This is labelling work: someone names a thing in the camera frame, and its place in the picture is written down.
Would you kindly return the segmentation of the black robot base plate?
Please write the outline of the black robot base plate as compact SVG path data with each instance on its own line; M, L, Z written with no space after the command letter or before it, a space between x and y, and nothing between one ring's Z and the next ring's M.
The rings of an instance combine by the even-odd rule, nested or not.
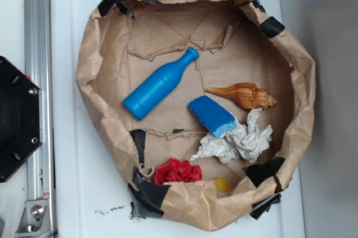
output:
M40 96L24 73L1 56L1 182L41 145Z

